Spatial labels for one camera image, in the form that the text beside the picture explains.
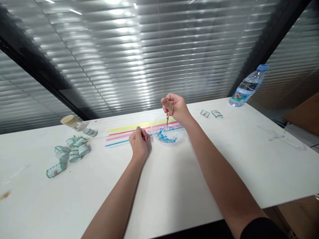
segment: jar lid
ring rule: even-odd
[[[62,118],[60,122],[69,126],[77,122],[77,117],[75,117],[74,115],[68,115]]]

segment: bottle label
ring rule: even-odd
[[[82,129],[80,129],[80,128],[76,127],[76,126],[71,126],[71,128],[74,129],[74,130],[77,131],[77,132],[82,131]]]
[[[232,96],[232,99],[238,102],[247,102],[247,100],[252,96],[253,94],[243,94],[239,91],[235,91],[235,93]]]

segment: blue bottle cap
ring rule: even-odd
[[[262,64],[257,67],[257,70],[266,71],[268,68],[269,68],[269,65]]]

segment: left arm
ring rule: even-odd
[[[124,173],[97,211],[82,239],[122,238],[136,185],[147,157],[150,136],[139,126],[129,138],[133,156]]]

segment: black sleeve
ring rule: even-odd
[[[243,230],[240,239],[288,239],[277,225],[265,217],[256,218]]]

